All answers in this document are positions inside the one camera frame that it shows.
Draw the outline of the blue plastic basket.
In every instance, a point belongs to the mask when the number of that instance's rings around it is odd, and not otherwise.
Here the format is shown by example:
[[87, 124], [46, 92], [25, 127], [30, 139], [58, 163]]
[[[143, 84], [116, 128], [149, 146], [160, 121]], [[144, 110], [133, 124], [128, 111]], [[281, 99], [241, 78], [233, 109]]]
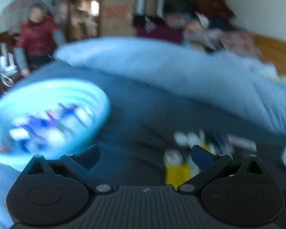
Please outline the blue plastic basket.
[[110, 114], [106, 93], [89, 81], [52, 79], [0, 98], [0, 164], [22, 171], [34, 155], [78, 154]]

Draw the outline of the dark blue bed sheet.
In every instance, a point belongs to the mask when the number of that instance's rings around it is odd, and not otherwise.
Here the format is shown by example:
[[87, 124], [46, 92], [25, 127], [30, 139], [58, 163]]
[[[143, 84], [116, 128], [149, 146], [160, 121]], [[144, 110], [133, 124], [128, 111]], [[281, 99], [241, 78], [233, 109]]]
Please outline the dark blue bed sheet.
[[[108, 96], [110, 114], [92, 141], [100, 159], [89, 171], [77, 154], [34, 155], [21, 173], [0, 164], [0, 228], [286, 228], [283, 138], [160, 89], [60, 62], [11, 91], [52, 79], [89, 81]], [[217, 156], [175, 190], [164, 183], [164, 152], [176, 149], [175, 131], [199, 128], [255, 139], [258, 152]]]

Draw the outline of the light blue folded duvet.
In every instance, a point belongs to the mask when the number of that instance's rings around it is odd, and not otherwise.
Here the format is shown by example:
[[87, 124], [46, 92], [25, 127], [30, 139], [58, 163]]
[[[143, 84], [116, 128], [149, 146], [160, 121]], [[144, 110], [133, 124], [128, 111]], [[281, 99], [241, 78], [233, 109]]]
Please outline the light blue folded duvet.
[[132, 37], [72, 42], [58, 47], [54, 58], [75, 68], [144, 82], [286, 135], [286, 77], [271, 63]]

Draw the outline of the wooden headboard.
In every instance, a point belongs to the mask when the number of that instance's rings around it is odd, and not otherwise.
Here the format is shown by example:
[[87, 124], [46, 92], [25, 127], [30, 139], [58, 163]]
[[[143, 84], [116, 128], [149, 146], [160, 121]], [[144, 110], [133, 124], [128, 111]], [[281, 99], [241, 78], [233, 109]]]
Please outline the wooden headboard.
[[278, 74], [286, 76], [286, 42], [258, 34], [254, 39], [262, 61], [273, 63]]

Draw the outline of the pile of clothes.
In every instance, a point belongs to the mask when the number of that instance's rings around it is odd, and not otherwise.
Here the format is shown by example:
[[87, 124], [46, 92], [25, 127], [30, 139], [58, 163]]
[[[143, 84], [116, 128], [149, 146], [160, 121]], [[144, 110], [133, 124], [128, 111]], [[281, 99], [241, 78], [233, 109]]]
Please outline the pile of clothes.
[[254, 37], [231, 25], [234, 13], [222, 0], [164, 0], [162, 15], [135, 15], [138, 37], [187, 44], [208, 53], [225, 50], [261, 58]]

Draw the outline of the woman in red jacket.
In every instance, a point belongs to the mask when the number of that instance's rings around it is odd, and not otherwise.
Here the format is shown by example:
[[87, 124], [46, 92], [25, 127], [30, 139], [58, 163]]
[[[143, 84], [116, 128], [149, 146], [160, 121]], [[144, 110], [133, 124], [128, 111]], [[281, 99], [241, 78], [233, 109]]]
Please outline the woman in red jacket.
[[14, 57], [20, 74], [28, 76], [32, 67], [41, 67], [52, 60], [54, 51], [67, 43], [64, 33], [44, 7], [30, 7], [28, 22], [22, 24], [16, 40]]

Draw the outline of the stacked cardboard boxes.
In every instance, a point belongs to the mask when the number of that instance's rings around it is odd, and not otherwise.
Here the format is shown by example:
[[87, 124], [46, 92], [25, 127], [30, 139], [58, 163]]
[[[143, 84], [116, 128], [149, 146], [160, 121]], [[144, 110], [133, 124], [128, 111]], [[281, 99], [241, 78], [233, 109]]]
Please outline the stacked cardboard boxes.
[[133, 37], [133, 15], [136, 0], [101, 0], [100, 36]]

